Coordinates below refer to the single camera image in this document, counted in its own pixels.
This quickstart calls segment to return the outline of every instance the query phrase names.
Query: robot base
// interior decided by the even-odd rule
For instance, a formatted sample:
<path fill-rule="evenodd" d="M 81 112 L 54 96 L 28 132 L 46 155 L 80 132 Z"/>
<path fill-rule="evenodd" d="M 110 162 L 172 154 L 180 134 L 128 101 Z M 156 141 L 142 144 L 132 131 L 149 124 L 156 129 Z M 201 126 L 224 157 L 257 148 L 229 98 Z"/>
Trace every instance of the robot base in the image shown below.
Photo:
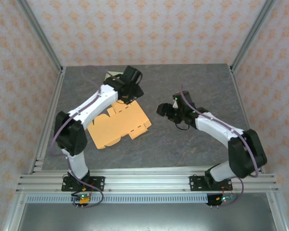
<path fill-rule="evenodd" d="M 105 185 L 105 177 L 94 177 L 90 176 L 90 173 L 81 179 L 83 182 L 86 182 L 98 189 L 100 189 L 102 192 L 104 191 L 104 185 Z M 86 191 L 96 191 L 95 189 L 91 189 L 80 182 L 78 182 L 70 173 L 67 174 L 67 176 L 63 177 L 62 182 L 62 188 L 61 191 L 63 192 L 86 192 Z"/>
<path fill-rule="evenodd" d="M 214 182 L 211 187 L 209 187 L 204 176 L 193 175 L 189 177 L 189 186 L 191 191 L 222 191 L 222 185 L 227 186 L 231 190 L 233 189 L 230 179 L 225 179 L 221 182 Z"/>

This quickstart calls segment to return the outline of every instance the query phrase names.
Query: aluminum frame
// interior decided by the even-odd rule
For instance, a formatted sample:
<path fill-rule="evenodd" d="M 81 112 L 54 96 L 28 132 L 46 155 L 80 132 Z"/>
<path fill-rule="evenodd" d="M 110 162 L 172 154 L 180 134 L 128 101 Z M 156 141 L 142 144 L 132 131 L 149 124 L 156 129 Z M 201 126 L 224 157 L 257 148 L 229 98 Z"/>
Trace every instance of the aluminum frame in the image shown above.
<path fill-rule="evenodd" d="M 60 64 L 59 59 L 57 58 L 57 55 L 53 51 L 53 48 L 51 47 L 49 41 L 47 40 L 41 26 L 39 25 L 39 22 L 37 21 L 30 5 L 28 4 L 27 0 L 16 0 L 18 2 L 19 7 L 24 12 L 25 16 L 27 17 L 27 20 L 29 21 L 33 31 L 39 38 L 42 46 L 44 47 L 45 51 L 47 52 L 53 66 L 58 70 L 61 71 L 62 66 Z"/>
<path fill-rule="evenodd" d="M 59 100 L 60 91 L 61 91 L 65 72 L 66 72 L 66 66 L 64 66 L 62 68 L 62 71 L 60 71 L 58 74 L 57 82 L 56 82 L 55 88 L 53 90 L 52 98 L 51 98 L 51 101 L 50 101 L 49 106 L 48 106 L 48 112 L 47 112 L 47 115 L 46 115 L 46 118 L 44 121 L 43 131 L 42 131 L 41 136 L 40 136 L 38 147 L 35 151 L 35 159 L 34 159 L 34 162 L 31 163 L 31 168 L 29 170 L 29 173 L 33 172 L 33 168 L 35 166 L 36 160 L 38 160 L 38 159 L 43 160 L 45 157 L 47 144 L 48 144 L 50 132 L 52 130 L 54 115 L 55 115 L 55 111 L 57 108 L 57 104 L 58 104 L 58 100 Z"/>
<path fill-rule="evenodd" d="M 276 0 L 267 0 L 262 7 L 256 21 L 252 25 L 249 33 L 247 34 L 239 52 L 237 53 L 232 65 L 231 69 L 235 73 L 241 62 L 243 61 L 245 55 L 247 54 L 250 46 L 252 45 L 253 41 L 257 37 L 258 32 L 260 31 L 262 25 L 265 23 L 267 16 L 270 14 L 272 7 L 274 6 Z"/>
<path fill-rule="evenodd" d="M 126 196 L 127 194 L 168 194 L 169 196 L 183 194 L 195 195 L 203 193 L 220 193 L 221 191 L 190 191 L 189 176 L 203 176 L 210 166 L 202 167 L 161 167 L 161 168 L 129 168 L 129 169 L 96 169 L 91 170 L 95 176 L 105 176 L 106 195 Z M 67 195 L 61 191 L 62 176 L 66 171 L 41 171 L 22 175 L 16 190 L 11 211 L 5 225 L 5 231 L 17 230 L 28 195 Z M 241 192 L 239 180 L 233 179 L 233 192 Z M 289 221 L 285 216 L 283 201 L 274 174 L 260 174 L 258 178 L 243 179 L 244 193 L 266 193 L 272 216 L 278 231 L 289 231 Z"/>

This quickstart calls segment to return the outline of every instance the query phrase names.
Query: cable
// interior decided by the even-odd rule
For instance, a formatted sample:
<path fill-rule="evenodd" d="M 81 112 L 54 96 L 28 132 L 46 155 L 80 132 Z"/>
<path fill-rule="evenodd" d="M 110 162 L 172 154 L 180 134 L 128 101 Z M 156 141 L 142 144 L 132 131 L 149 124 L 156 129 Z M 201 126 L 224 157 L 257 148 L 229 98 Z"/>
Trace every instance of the cable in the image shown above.
<path fill-rule="evenodd" d="M 257 167 L 257 163 L 256 163 L 256 160 L 255 160 L 255 157 L 254 155 L 252 154 L 252 151 L 249 147 L 249 145 L 247 144 L 247 142 L 245 141 L 245 139 L 237 132 L 235 131 L 234 129 L 232 129 L 231 127 L 229 127 L 227 124 L 225 124 L 224 122 L 218 120 L 218 119 L 215 119 L 215 118 L 211 118 L 203 113 L 201 113 L 200 111 L 198 111 L 196 108 L 194 108 L 187 100 L 186 98 L 184 97 L 184 94 L 183 94 L 183 84 L 181 85 L 181 90 L 180 90 L 180 95 L 182 96 L 184 102 L 193 110 L 195 111 L 197 114 L 199 114 L 200 116 L 203 116 L 205 117 L 206 119 L 209 119 L 209 120 L 212 120 L 220 125 L 222 125 L 223 127 L 225 127 L 226 129 L 228 129 L 229 131 L 233 132 L 234 134 L 236 134 L 240 140 L 243 142 L 243 144 L 245 145 L 245 147 L 247 148 L 247 151 L 248 153 L 250 154 L 250 158 L 251 158 L 251 161 L 254 165 L 254 168 L 255 168 L 255 175 L 250 175 L 251 177 L 258 177 L 259 175 L 259 170 L 258 170 L 258 167 Z"/>
<path fill-rule="evenodd" d="M 125 104 L 125 103 L 120 103 L 119 100 L 117 100 L 116 102 L 119 103 L 119 104 Z"/>
<path fill-rule="evenodd" d="M 95 102 L 97 101 L 97 99 L 99 98 L 100 94 L 101 94 L 101 88 L 99 88 L 99 90 L 98 90 L 98 92 L 97 92 L 97 94 L 96 94 L 96 97 L 95 97 L 90 103 L 88 103 L 87 105 L 85 105 L 85 106 L 84 106 L 83 108 L 81 108 L 78 112 L 74 113 L 74 114 L 58 129 L 58 131 L 56 132 L 56 134 L 55 134 L 54 137 L 53 137 L 53 140 L 52 140 L 52 143 L 51 143 L 51 146 L 50 146 L 51 153 L 52 153 L 52 151 L 53 151 L 54 143 L 55 143 L 55 141 L 57 140 L 60 132 L 65 128 L 65 126 L 66 126 L 74 117 L 76 117 L 79 113 L 81 113 L 82 111 L 86 110 L 86 109 L 87 109 L 88 107 L 90 107 L 93 103 L 95 103 Z M 65 155 L 64 153 L 62 153 L 62 154 L 60 154 L 60 155 L 65 156 L 65 158 L 66 158 L 66 160 L 67 160 L 67 164 L 68 164 L 68 170 L 70 171 L 71 175 L 72 175 L 77 181 L 79 181 L 79 182 L 82 183 L 83 185 L 88 186 L 88 187 L 91 188 L 91 189 L 97 190 L 97 191 L 101 194 L 101 196 L 102 196 L 102 198 L 101 198 L 101 200 L 100 200 L 99 202 L 97 202 L 97 203 L 95 203 L 95 204 L 87 205 L 87 206 L 85 206 L 85 208 L 99 205 L 99 204 L 103 201 L 103 199 L 104 199 L 104 194 L 103 194 L 103 192 L 102 192 L 100 189 L 94 187 L 93 185 L 89 185 L 89 184 L 83 182 L 81 179 L 79 179 L 79 178 L 74 174 L 74 172 L 73 172 L 73 170 L 72 170 L 72 168 L 71 168 L 71 164 L 70 164 L 70 161 L 69 161 L 69 159 L 68 159 L 68 156 Z"/>
<path fill-rule="evenodd" d="M 175 126 L 176 126 L 178 129 L 182 130 L 182 131 L 187 131 L 187 130 L 189 130 L 189 125 L 188 125 L 188 128 L 186 128 L 186 129 L 178 127 L 178 124 L 175 124 Z"/>
<path fill-rule="evenodd" d="M 64 180 L 64 177 L 65 177 L 65 176 L 68 176 L 68 174 L 64 174 L 64 175 L 62 176 L 62 179 L 63 179 L 63 180 Z"/>
<path fill-rule="evenodd" d="M 223 188 L 223 194 L 222 194 L 222 196 L 223 196 L 224 193 L 225 193 L 225 186 L 224 186 L 223 184 L 221 184 L 221 186 L 222 186 L 222 188 Z"/>
<path fill-rule="evenodd" d="M 228 204 L 225 204 L 225 205 L 219 205 L 219 207 L 225 207 L 225 206 L 228 206 L 228 205 L 232 205 L 232 204 L 236 203 L 236 202 L 238 201 L 238 199 L 241 198 L 241 196 L 243 195 L 243 192 L 244 192 L 244 184 L 243 184 L 243 181 L 242 181 L 242 179 L 239 178 L 239 177 L 236 177 L 236 178 L 238 178 L 238 179 L 240 180 L 241 184 L 242 184 L 242 191 L 241 191 L 241 193 L 240 193 L 240 194 L 237 196 L 237 198 L 234 199 L 232 202 L 230 202 L 230 203 L 228 203 Z"/>
<path fill-rule="evenodd" d="M 224 188 L 228 189 L 231 192 L 231 194 L 233 195 L 233 192 L 232 192 L 231 188 L 229 188 L 228 186 L 224 186 Z"/>
<path fill-rule="evenodd" d="M 83 190 L 80 190 L 80 191 L 78 191 L 78 192 L 73 192 L 72 194 L 71 194 L 71 196 L 78 196 L 78 195 L 76 195 L 76 194 L 78 194 L 78 193 L 85 193 Z"/>

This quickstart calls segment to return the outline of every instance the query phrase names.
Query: wallpaper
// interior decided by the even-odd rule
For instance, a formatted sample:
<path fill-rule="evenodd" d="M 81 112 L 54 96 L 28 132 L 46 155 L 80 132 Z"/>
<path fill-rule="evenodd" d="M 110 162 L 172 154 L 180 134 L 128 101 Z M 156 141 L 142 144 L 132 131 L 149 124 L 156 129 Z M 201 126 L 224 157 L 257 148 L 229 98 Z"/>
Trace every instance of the wallpaper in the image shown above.
<path fill-rule="evenodd" d="M 57 72 L 15 0 L 0 1 L 0 231 L 27 173 Z"/>
<path fill-rule="evenodd" d="M 289 0 L 277 0 L 236 79 L 268 157 L 265 169 L 278 174 L 289 205 Z"/>
<path fill-rule="evenodd" d="M 29 0 L 61 65 L 234 60 L 265 0 Z"/>

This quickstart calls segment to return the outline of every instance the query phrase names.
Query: gray metal panel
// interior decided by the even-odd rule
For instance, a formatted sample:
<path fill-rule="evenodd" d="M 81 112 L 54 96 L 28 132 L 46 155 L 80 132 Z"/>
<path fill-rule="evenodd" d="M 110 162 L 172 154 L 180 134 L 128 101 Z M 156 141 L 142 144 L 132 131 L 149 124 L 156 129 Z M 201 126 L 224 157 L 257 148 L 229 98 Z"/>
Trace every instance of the gray metal panel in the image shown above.
<path fill-rule="evenodd" d="M 241 46 L 238 54 L 236 55 L 236 58 L 235 58 L 233 64 L 231 65 L 232 70 L 234 72 L 238 69 L 241 61 L 243 60 L 244 56 L 247 54 L 251 44 L 253 43 L 254 39 L 256 38 L 257 33 L 259 32 L 261 26 L 264 24 L 267 16 L 271 12 L 271 8 L 275 4 L 275 2 L 276 2 L 276 0 L 267 0 L 265 2 L 262 10 L 260 11 L 260 14 L 258 15 L 253 26 L 251 27 L 249 34 L 247 35 L 245 41 L 243 42 L 243 45 Z"/>
<path fill-rule="evenodd" d="M 276 231 L 265 194 L 245 194 L 236 204 L 27 204 L 19 231 Z"/>
<path fill-rule="evenodd" d="M 61 64 L 60 64 L 56 54 L 54 53 L 50 43 L 48 42 L 42 28 L 40 27 L 36 17 L 34 16 L 34 13 L 32 12 L 31 7 L 29 6 L 28 2 L 26 0 L 17 0 L 17 2 L 19 4 L 20 8 L 23 10 L 24 14 L 26 15 L 32 29 L 34 30 L 34 32 L 38 36 L 44 49 L 48 53 L 49 58 L 50 58 L 51 62 L 53 63 L 53 66 L 58 71 L 60 71 L 61 70 Z"/>

